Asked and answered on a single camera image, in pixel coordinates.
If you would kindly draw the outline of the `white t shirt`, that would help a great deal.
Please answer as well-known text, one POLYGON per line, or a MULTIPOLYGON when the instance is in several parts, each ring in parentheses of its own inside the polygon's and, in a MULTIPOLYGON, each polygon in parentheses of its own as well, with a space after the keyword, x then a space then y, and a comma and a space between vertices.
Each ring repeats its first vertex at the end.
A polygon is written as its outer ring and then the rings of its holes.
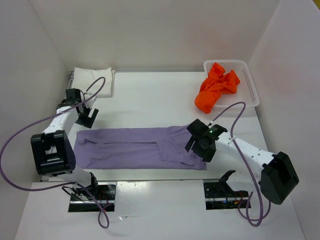
POLYGON ((111 67, 101 70, 84 69, 75 67, 73 71, 73 80, 70 88, 79 89, 84 93, 94 94, 102 86, 104 80, 97 81, 91 86, 97 79, 104 77, 105 83, 103 88, 97 94, 98 98, 110 98, 113 95, 113 86, 115 79, 115 70, 111 67))

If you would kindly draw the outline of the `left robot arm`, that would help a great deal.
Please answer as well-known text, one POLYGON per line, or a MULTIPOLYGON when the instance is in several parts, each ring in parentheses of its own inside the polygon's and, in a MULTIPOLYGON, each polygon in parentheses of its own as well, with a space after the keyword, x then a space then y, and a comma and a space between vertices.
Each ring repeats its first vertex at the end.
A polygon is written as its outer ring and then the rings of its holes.
POLYGON ((49 126, 31 139, 35 168, 40 176, 59 177, 74 183, 76 195, 94 200, 100 188, 93 173, 77 165, 76 156, 68 135, 74 124, 90 129, 98 114, 92 109, 96 100, 92 93, 70 88, 65 91, 65 99, 56 107, 56 115, 49 126))

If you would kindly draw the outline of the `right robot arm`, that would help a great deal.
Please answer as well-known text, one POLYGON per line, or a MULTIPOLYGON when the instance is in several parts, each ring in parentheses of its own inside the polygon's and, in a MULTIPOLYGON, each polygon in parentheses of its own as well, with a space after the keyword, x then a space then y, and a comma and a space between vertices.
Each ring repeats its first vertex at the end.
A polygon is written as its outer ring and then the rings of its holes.
POLYGON ((218 124, 207 126, 199 119, 188 125, 187 130, 191 137, 186 151, 192 151, 206 163, 211 162, 216 152, 247 162, 262 195, 273 204, 281 205, 300 181, 290 157, 282 151, 262 150, 232 136, 218 124))

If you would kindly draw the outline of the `purple t shirt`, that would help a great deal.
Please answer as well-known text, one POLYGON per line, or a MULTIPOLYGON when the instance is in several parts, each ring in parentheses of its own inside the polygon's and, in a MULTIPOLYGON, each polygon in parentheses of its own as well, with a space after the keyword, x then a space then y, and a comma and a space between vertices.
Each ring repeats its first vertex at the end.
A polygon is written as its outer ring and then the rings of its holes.
POLYGON ((207 169, 206 163, 185 146, 186 126, 105 128, 77 132, 76 163, 83 169, 207 169))

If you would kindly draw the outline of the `orange t shirt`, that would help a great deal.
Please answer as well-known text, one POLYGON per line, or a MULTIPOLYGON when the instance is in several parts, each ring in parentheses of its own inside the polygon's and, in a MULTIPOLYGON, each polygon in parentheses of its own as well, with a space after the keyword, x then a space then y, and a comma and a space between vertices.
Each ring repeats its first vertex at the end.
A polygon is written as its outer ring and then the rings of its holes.
POLYGON ((237 92, 239 83, 240 79, 234 70, 226 73, 225 68, 215 62, 202 82, 194 104, 199 110, 209 114, 222 95, 237 92))

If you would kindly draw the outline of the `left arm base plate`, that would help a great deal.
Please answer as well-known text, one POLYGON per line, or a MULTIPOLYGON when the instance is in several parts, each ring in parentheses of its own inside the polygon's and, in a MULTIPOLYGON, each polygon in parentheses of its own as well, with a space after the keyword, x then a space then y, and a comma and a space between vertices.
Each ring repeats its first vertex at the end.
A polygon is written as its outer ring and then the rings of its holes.
MULTIPOLYGON (((100 209, 92 197, 82 188, 63 186, 62 190, 70 196, 68 212, 99 212, 100 209)), ((115 210, 117 184, 115 182, 99 182, 96 192, 92 195, 105 212, 115 210)))

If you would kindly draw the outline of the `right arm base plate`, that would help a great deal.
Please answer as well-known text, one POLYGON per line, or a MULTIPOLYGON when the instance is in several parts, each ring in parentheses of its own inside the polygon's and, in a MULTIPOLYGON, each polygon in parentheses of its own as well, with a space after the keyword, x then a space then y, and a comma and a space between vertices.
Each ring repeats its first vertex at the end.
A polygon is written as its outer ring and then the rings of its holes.
POLYGON ((226 183, 218 180, 203 181, 206 210, 231 210, 246 207, 249 193, 247 191, 233 191, 226 183))

